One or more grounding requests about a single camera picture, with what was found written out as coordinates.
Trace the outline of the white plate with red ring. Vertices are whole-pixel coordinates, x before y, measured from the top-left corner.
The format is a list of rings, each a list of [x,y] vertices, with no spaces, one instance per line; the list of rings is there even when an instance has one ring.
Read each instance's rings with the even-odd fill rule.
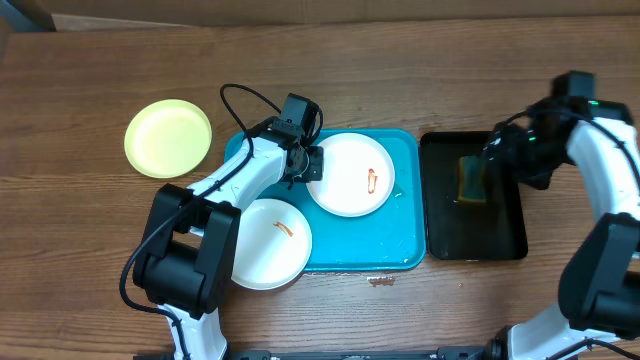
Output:
[[[395,185],[388,151],[373,138],[339,133],[322,140],[323,175],[307,184],[313,200],[341,217],[360,217],[380,208]]]

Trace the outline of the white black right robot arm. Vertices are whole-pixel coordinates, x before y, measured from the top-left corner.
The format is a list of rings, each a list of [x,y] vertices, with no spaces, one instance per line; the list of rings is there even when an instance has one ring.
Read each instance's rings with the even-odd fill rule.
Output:
[[[622,103],[581,96],[545,98],[497,123],[483,148],[491,169],[506,170],[537,189],[560,165],[583,178],[594,228],[564,268],[558,300],[534,318],[504,329],[487,346],[488,359],[574,359],[604,347],[628,359],[619,340],[639,336],[639,151]]]

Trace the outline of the yellow plate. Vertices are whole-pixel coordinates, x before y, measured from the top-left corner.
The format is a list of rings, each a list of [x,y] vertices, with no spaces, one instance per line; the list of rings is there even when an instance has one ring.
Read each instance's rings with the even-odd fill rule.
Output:
[[[169,179],[194,170],[212,144],[211,123],[196,105],[165,99],[140,110],[124,135],[130,165],[143,175]]]

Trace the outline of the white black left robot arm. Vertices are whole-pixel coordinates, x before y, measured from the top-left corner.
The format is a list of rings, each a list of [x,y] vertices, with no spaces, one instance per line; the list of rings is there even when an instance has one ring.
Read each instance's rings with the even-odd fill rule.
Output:
[[[217,310],[231,281],[241,214],[268,187],[318,181],[321,116],[272,116],[245,130],[241,148],[204,180],[161,187],[120,277],[123,302],[163,316],[171,359],[223,359]]]

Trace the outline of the green yellow sponge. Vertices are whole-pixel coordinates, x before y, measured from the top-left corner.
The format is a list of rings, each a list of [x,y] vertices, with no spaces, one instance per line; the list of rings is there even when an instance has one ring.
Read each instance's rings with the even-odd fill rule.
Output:
[[[456,200],[485,203],[485,161],[481,156],[464,156],[458,160]]]

